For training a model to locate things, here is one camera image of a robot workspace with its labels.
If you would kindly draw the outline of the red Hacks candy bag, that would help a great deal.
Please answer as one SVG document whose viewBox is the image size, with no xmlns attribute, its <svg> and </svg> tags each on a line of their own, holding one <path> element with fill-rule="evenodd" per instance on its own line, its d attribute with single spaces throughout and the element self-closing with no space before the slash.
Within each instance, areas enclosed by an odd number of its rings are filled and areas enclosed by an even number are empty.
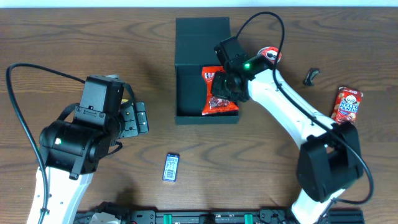
<svg viewBox="0 0 398 224">
<path fill-rule="evenodd" d="M 224 100 L 214 96 L 211 93 L 211 86 L 216 72 L 223 72 L 222 66 L 210 66 L 202 68 L 202 78 L 204 79 L 207 87 L 206 93 L 206 103 L 201 112 L 202 115 L 216 114 L 216 113 L 226 113 L 230 111 L 238 111 L 239 107 L 228 100 Z"/>
</svg>

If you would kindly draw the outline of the red Pringles can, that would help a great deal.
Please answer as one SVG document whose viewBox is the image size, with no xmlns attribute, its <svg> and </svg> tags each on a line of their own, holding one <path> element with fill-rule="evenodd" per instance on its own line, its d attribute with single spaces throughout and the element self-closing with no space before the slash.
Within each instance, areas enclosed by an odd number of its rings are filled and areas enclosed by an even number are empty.
<svg viewBox="0 0 398 224">
<path fill-rule="evenodd" d="M 279 54 L 279 49 L 277 47 L 272 47 L 272 46 L 263 47 L 258 51 L 257 54 L 265 56 L 265 58 L 272 63 L 279 63 L 282 58 L 282 54 Z"/>
</svg>

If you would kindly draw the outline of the black gift box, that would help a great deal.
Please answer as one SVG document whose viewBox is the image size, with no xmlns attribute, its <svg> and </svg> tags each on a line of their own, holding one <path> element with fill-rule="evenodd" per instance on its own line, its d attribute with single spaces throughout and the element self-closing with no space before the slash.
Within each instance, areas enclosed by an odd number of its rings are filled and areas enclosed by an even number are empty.
<svg viewBox="0 0 398 224">
<path fill-rule="evenodd" d="M 175 21 L 175 124 L 236 124 L 239 113 L 201 114 L 207 87 L 202 68 L 218 66 L 214 47 L 231 36 L 228 17 L 186 17 Z"/>
</svg>

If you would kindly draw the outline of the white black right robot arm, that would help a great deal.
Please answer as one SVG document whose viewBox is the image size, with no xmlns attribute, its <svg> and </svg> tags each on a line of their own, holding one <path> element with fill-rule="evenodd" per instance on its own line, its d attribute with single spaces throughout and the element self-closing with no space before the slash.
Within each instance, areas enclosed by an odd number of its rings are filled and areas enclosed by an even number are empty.
<svg viewBox="0 0 398 224">
<path fill-rule="evenodd" d="M 218 53 L 223 71 L 216 72 L 211 92 L 229 101 L 252 99 L 263 106 L 298 146 L 300 194 L 290 209 L 295 223 L 323 223 L 341 194 L 363 175 L 371 176 L 361 157 L 358 131 L 318 112 L 282 78 L 268 58 L 244 53 Z"/>
</svg>

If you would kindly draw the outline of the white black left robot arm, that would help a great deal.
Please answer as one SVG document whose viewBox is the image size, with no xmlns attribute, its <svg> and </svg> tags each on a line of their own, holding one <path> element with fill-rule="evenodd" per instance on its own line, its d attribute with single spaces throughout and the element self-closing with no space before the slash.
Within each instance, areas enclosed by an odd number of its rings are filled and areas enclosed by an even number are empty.
<svg viewBox="0 0 398 224">
<path fill-rule="evenodd" d="M 108 123 L 93 120 L 67 122 L 71 113 L 89 113 L 73 103 L 40 134 L 44 167 L 36 173 L 35 197 L 28 223 L 74 223 L 77 208 L 91 184 L 99 161 L 120 151 L 122 139 L 149 131 L 143 102 L 122 100 L 120 110 Z"/>
</svg>

